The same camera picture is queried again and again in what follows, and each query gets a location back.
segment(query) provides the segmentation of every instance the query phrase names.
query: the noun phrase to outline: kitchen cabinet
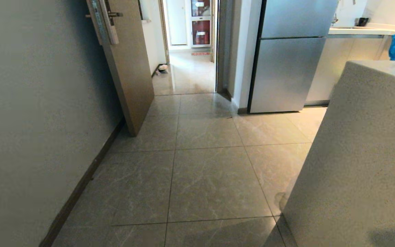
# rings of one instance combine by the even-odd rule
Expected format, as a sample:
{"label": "kitchen cabinet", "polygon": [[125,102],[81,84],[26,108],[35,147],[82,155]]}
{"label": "kitchen cabinet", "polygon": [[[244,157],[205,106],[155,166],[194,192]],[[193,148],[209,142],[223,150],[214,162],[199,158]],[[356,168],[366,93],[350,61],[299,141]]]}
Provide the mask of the kitchen cabinet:
{"label": "kitchen cabinet", "polygon": [[351,60],[389,60],[389,36],[329,35],[316,68],[305,105],[326,105],[335,84]]}

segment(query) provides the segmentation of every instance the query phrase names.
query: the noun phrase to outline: doorway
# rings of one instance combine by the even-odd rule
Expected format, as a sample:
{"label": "doorway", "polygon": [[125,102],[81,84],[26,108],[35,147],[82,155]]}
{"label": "doorway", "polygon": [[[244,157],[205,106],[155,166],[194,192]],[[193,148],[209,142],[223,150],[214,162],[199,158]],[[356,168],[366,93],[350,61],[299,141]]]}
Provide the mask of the doorway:
{"label": "doorway", "polygon": [[216,92],[219,0],[160,0],[169,66],[155,95]]}

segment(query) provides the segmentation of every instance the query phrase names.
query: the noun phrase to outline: freezer door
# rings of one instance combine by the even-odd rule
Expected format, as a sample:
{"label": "freezer door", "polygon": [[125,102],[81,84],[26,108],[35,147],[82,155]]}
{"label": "freezer door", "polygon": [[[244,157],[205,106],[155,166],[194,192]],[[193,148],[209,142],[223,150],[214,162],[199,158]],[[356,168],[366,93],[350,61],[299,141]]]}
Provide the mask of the freezer door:
{"label": "freezer door", "polygon": [[336,0],[267,0],[261,37],[326,36],[336,6]]}
{"label": "freezer door", "polygon": [[325,42],[326,38],[262,40],[250,113],[303,109]]}

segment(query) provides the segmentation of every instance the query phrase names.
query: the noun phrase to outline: refrigerator door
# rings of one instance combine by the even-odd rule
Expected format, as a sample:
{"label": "refrigerator door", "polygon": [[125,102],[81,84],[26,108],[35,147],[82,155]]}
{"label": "refrigerator door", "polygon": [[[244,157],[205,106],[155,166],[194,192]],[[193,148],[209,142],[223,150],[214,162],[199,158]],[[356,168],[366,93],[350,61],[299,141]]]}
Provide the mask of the refrigerator door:
{"label": "refrigerator door", "polygon": [[300,111],[326,38],[260,41],[250,113]]}
{"label": "refrigerator door", "polygon": [[337,0],[267,0],[261,38],[326,36],[336,6]]}

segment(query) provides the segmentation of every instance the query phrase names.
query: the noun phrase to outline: marble tile floor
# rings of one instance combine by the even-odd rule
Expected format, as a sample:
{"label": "marble tile floor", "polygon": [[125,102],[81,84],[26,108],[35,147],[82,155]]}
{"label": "marble tile floor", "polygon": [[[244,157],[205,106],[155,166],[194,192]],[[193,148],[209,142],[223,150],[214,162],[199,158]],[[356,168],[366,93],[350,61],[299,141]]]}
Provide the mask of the marble tile floor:
{"label": "marble tile floor", "polygon": [[210,55],[192,56],[191,53],[170,51],[169,73],[152,78],[155,95],[215,92],[215,63],[210,62]]}
{"label": "marble tile floor", "polygon": [[53,246],[296,247],[281,211],[325,111],[238,115],[218,94],[156,96]]}

